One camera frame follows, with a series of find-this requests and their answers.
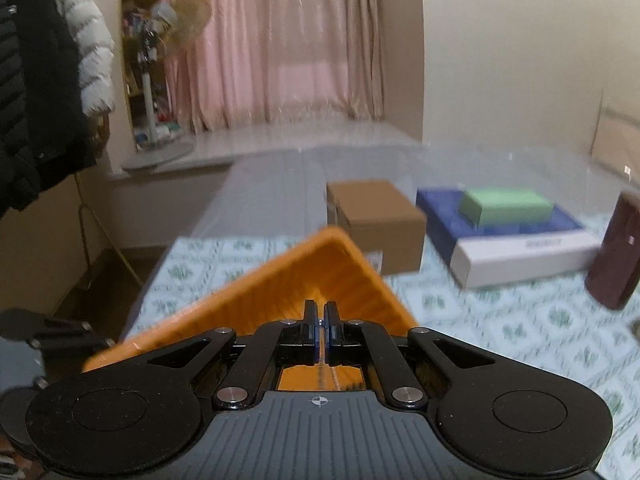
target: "green box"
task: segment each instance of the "green box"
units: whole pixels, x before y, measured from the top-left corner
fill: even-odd
[[[530,189],[469,189],[458,211],[474,225],[548,222],[554,204]]]

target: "coat rack leg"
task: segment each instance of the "coat rack leg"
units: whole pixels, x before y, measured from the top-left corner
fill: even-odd
[[[84,194],[82,193],[82,186],[80,185],[80,177],[77,173],[74,174],[74,179],[76,180],[76,187],[78,188],[78,195],[80,197],[80,206],[78,207],[78,219],[80,221],[80,235],[82,237],[82,249],[84,250],[84,259],[86,262],[86,270],[87,270],[87,276],[88,276],[87,288],[89,288],[93,283],[94,277],[92,275],[93,266],[91,263],[91,256],[89,254],[89,244],[86,238],[86,229],[84,226],[84,215],[82,214],[83,211],[87,211],[91,216],[91,218],[94,219],[95,224],[98,226],[100,231],[102,231],[102,234],[104,235],[104,237],[107,238],[107,241],[111,249],[113,249],[113,251],[118,255],[120,261],[125,266],[125,268],[129,271],[129,274],[131,275],[131,277],[136,281],[136,283],[140,287],[142,287],[143,285],[142,280],[140,280],[140,277],[138,276],[136,271],[133,269],[133,267],[127,260],[126,256],[113,242],[113,240],[109,236],[109,233],[107,232],[107,229],[104,228],[104,225],[102,225],[102,222],[100,222],[100,219],[98,218],[98,215],[95,213],[95,211],[91,208],[91,206],[88,205],[87,202],[85,202]]]

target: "brown box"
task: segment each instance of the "brown box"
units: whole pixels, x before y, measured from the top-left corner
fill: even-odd
[[[326,211],[383,276],[420,270],[426,216],[390,182],[330,182]]]

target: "orange plastic bin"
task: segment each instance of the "orange plastic bin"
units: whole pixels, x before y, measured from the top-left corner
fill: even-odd
[[[89,359],[84,371],[106,366],[178,342],[219,326],[249,335],[263,323],[301,319],[305,300],[321,310],[335,301],[342,319],[382,324],[393,335],[416,326],[379,274],[351,239],[327,227],[284,254],[268,261],[197,301],[158,325]],[[359,370],[337,367],[294,367],[284,370],[281,390],[334,390],[361,381]]]

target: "pink curtain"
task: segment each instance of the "pink curtain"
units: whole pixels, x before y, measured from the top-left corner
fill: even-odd
[[[335,113],[382,116],[377,0],[211,3],[204,33],[167,63],[180,124],[199,132]]]

